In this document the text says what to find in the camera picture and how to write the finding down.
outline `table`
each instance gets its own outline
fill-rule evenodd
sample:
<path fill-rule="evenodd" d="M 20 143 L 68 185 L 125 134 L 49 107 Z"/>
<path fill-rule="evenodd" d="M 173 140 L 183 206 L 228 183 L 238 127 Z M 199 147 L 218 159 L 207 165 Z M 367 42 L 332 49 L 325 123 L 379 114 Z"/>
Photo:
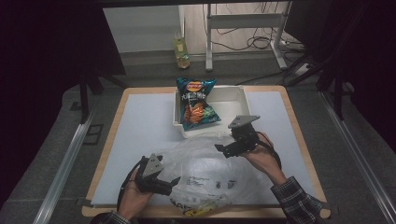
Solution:
<path fill-rule="evenodd" d="M 290 124 L 294 131 L 295 137 L 298 142 L 299 149 L 304 160 L 304 165 L 307 169 L 309 177 L 312 181 L 314 191 L 317 198 L 323 202 L 326 201 L 326 197 L 323 193 L 323 189 L 319 183 L 318 176 L 309 155 L 308 149 L 306 147 L 303 134 L 300 130 L 297 118 L 294 115 L 289 96 L 286 90 L 281 86 L 246 86 L 244 87 L 246 92 L 254 91 L 278 91 L 282 97 L 284 106 L 290 118 Z M 98 186 L 101 175 L 106 167 L 106 162 L 110 154 L 112 145 L 114 143 L 117 130 L 120 126 L 120 120 L 125 109 L 126 102 L 130 94 L 158 94 L 158 93 L 173 93 L 175 87 L 165 87 L 165 88 L 129 88 L 124 91 L 122 98 L 120 100 L 120 105 L 116 112 L 115 118 L 113 120 L 110 132 L 108 134 L 104 150 L 102 152 L 101 158 L 98 162 L 96 172 L 93 176 L 90 189 L 87 193 L 86 200 L 90 201 L 93 198 L 93 194 Z M 81 212 L 86 217 L 93 217 L 97 214 L 109 212 L 115 210 L 114 206 L 109 207 L 89 207 L 83 206 Z M 323 209 L 320 213 L 322 217 L 329 217 L 330 210 Z M 148 206 L 141 214 L 141 217 L 184 217 L 173 205 L 153 205 Z M 219 209 L 215 209 L 207 213 L 205 217 L 270 217 L 270 218 L 282 218 L 285 217 L 283 211 L 280 207 L 268 207 L 262 205 L 228 205 Z"/>

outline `chip bag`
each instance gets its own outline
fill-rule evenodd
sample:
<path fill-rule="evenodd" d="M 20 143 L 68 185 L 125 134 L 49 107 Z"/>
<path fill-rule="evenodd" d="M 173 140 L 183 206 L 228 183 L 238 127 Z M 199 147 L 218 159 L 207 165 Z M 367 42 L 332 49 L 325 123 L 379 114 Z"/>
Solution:
<path fill-rule="evenodd" d="M 177 89 L 180 94 L 180 123 L 184 131 L 221 120 L 213 107 L 206 102 L 206 97 L 215 84 L 215 79 L 205 81 L 183 77 L 177 79 Z"/>

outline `plaid shirt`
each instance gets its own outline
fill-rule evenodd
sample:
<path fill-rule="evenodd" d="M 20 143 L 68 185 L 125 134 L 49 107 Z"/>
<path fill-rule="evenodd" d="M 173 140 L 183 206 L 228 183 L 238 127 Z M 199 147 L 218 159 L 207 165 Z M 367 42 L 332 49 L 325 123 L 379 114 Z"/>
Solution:
<path fill-rule="evenodd" d="M 322 203 L 311 195 L 305 193 L 300 184 L 290 177 L 288 181 L 279 186 L 271 187 L 280 203 L 288 222 L 292 224 L 312 224 L 315 223 Z M 106 216 L 102 224 L 131 224 L 131 222 L 119 214 L 112 212 Z"/>

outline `white metal frame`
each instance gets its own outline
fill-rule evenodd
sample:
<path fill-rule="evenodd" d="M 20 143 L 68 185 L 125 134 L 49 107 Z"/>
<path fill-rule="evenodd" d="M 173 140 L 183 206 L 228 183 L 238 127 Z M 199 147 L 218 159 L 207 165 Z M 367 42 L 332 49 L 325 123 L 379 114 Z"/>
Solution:
<path fill-rule="evenodd" d="M 287 68 L 285 60 L 279 50 L 279 41 L 285 28 L 291 2 L 288 2 L 282 13 L 272 14 L 239 14 L 239 15 L 212 15 L 211 5 L 207 4 L 207 34 L 206 34 L 206 71 L 213 70 L 212 29 L 233 28 L 268 28 L 277 27 L 276 38 L 270 45 L 276 56 L 280 69 Z"/>

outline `gray floor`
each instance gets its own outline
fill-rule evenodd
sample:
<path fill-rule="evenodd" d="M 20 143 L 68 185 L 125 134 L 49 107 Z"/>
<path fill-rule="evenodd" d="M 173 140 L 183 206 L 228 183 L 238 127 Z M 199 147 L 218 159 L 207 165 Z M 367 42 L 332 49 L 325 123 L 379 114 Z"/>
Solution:
<path fill-rule="evenodd" d="M 180 70 L 173 62 L 171 53 L 161 52 L 156 57 L 140 54 L 133 59 L 129 56 L 131 55 L 123 55 L 128 75 L 119 79 L 133 87 L 175 86 L 176 77 L 200 79 L 215 77 L 220 85 L 234 85 L 278 71 L 276 61 L 268 52 L 217 55 L 214 71 L 211 73 L 205 71 L 202 57 L 191 58 L 191 67 Z M 281 78 L 269 76 L 247 82 L 246 85 L 274 85 Z M 317 78 L 311 77 L 287 90 L 320 183 L 333 206 L 332 220 L 335 223 L 387 223 L 351 157 L 347 144 L 336 129 L 322 97 L 315 89 Z M 89 223 L 91 220 L 90 217 L 81 214 L 81 201 L 91 184 L 92 175 L 122 95 L 120 87 L 105 79 L 101 79 L 101 82 L 105 87 L 104 93 L 100 96 L 90 95 L 91 102 L 93 99 L 99 99 L 92 125 L 103 125 L 101 136 L 97 144 L 93 144 L 95 139 L 86 137 L 86 144 L 78 153 L 49 223 Z M 0 223 L 34 221 L 78 127 L 80 111 L 73 109 L 74 102 L 79 102 L 78 87 L 64 94 L 64 106 L 59 117 L 35 160 L 3 206 Z M 396 168 L 395 154 L 350 103 L 348 96 L 344 97 L 343 102 L 345 123 L 390 198 L 395 201 L 396 176 L 392 174 Z"/>

